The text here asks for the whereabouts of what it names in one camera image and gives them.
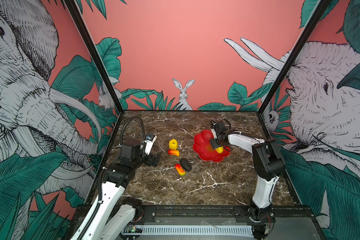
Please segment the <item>dark fake avocado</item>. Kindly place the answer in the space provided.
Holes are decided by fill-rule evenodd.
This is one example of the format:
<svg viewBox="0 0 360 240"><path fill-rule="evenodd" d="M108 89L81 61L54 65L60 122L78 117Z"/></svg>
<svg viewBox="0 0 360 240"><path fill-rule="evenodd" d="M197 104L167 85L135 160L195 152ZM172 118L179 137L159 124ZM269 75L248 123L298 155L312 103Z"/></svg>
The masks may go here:
<svg viewBox="0 0 360 240"><path fill-rule="evenodd" d="M180 165L186 172L189 172L192 170L192 164L185 158L180 159Z"/></svg>

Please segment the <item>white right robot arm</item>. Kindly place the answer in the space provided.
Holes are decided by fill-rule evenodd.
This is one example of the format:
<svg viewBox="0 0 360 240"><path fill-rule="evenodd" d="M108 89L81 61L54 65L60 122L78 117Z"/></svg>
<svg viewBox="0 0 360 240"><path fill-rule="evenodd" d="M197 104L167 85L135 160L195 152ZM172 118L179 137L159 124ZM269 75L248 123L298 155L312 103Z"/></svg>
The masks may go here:
<svg viewBox="0 0 360 240"><path fill-rule="evenodd" d="M225 148L228 145L239 147L253 157L253 165L257 173L257 185L252 197L248 215L252 222L260 223L263 219L270 220L273 210L273 193L280 175L286 169L284 157L273 139L259 139L250 137L242 132L226 126L229 121L211 121L213 138L210 145L213 149Z"/></svg>

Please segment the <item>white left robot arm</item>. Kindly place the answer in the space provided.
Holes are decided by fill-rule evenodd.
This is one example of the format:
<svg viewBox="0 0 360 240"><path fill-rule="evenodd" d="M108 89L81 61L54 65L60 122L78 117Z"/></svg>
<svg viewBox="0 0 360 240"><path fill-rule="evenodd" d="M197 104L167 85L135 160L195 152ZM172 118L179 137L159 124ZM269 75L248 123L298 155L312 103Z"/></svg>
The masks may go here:
<svg viewBox="0 0 360 240"><path fill-rule="evenodd" d="M72 235L73 240L115 240L128 223L142 217L142 202L133 198L125 199L114 216L111 213L137 168L157 166L161 154L151 153L156 138L149 134L142 142L129 139L122 144L120 154L102 171L97 199Z"/></svg>

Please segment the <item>yellow fake apple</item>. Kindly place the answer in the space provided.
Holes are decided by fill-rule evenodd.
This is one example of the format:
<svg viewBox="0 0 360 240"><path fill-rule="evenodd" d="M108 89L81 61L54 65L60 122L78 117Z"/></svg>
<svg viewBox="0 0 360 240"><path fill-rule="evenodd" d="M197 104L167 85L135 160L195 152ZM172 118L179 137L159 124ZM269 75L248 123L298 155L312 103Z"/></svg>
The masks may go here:
<svg viewBox="0 0 360 240"><path fill-rule="evenodd" d="M178 149L178 141L176 139L172 139L169 141L169 149L177 150Z"/></svg>

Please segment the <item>red-yellow-green fake mango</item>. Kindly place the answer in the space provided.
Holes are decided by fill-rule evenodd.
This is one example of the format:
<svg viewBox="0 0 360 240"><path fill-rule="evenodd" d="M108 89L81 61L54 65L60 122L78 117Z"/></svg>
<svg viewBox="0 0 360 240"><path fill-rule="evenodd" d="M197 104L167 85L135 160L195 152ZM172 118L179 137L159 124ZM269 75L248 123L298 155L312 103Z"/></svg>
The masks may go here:
<svg viewBox="0 0 360 240"><path fill-rule="evenodd" d="M185 170L180 164L175 164L175 169L180 176L184 176L186 174Z"/></svg>

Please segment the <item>yellow fake banana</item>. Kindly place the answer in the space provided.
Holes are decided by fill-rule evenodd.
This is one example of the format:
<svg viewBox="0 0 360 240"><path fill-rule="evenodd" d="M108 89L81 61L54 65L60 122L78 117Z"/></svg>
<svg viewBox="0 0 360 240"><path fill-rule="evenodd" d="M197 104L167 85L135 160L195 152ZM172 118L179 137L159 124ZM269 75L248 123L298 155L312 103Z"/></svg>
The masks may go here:
<svg viewBox="0 0 360 240"><path fill-rule="evenodd" d="M224 152L225 148L224 148L224 147L218 147L218 148L216 148L215 150L216 150L216 152L217 152L218 154L222 154L222 153Z"/></svg>

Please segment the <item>small red-yellow fake mango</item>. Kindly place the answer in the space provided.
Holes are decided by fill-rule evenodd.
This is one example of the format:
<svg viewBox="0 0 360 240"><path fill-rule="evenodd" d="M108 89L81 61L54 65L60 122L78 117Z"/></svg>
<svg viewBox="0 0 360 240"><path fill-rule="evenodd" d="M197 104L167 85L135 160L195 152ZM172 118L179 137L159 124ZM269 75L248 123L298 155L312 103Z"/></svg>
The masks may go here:
<svg viewBox="0 0 360 240"><path fill-rule="evenodd" d="M178 150L168 150L168 154L176 157L180 156L180 152Z"/></svg>

